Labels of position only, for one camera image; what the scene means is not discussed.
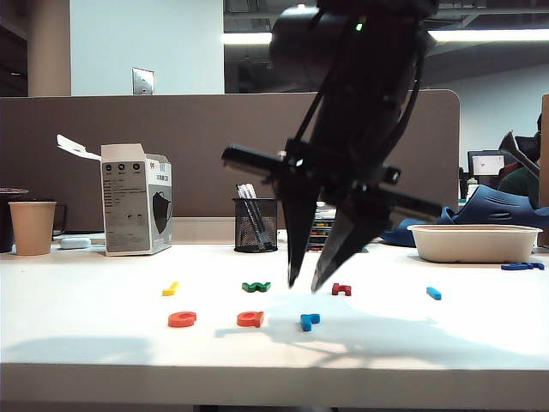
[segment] ceiling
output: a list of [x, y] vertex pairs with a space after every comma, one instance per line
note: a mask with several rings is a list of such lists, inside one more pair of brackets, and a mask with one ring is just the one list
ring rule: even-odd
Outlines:
[[[316, 0], [224, 0], [225, 31], [268, 32], [278, 15], [297, 3]], [[0, 0], [0, 96], [27, 95], [27, 0]], [[430, 29], [549, 28], [549, 0], [442, 0]], [[277, 77], [266, 45], [225, 47], [226, 91], [303, 91]], [[546, 44], [438, 45], [427, 58], [424, 84], [549, 64]]]
[[[225, 0], [225, 31], [269, 31], [280, 12], [297, 3], [314, 6], [316, 1]], [[431, 30], [549, 28], [549, 0], [441, 0], [426, 25]], [[549, 64], [546, 50], [540, 43], [439, 44], [425, 62], [423, 84]], [[266, 45], [226, 45], [225, 62], [228, 93], [306, 91], [278, 78]]]

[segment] robotic arm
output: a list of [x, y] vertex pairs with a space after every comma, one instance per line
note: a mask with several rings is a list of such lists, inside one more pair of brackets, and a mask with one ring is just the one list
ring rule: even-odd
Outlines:
[[[400, 171], [383, 161], [401, 138], [419, 92], [423, 60], [434, 40], [423, 20], [438, 0], [317, 0], [290, 8], [273, 28], [274, 68], [318, 88], [286, 157], [231, 146], [226, 166], [259, 174], [281, 200], [288, 234], [288, 283], [298, 277], [317, 200], [337, 208], [311, 289], [390, 227], [394, 209], [440, 214], [433, 203], [388, 191]], [[309, 142], [303, 135], [314, 114]]]

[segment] white cardboard box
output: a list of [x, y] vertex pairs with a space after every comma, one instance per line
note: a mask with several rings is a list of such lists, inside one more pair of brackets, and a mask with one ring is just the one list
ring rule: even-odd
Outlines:
[[101, 156], [57, 135], [59, 148], [100, 161], [107, 256], [151, 255], [172, 244], [172, 165], [140, 143], [101, 146]]

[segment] white mouse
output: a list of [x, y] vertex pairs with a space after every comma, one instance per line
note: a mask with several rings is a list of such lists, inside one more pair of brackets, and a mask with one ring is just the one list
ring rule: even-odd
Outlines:
[[85, 249], [92, 245], [88, 238], [62, 238], [59, 241], [61, 249]]

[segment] beige paper cup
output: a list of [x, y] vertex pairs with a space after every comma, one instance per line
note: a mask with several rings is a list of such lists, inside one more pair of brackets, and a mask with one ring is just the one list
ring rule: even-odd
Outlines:
[[50, 253], [53, 216], [57, 202], [9, 202], [18, 255]]

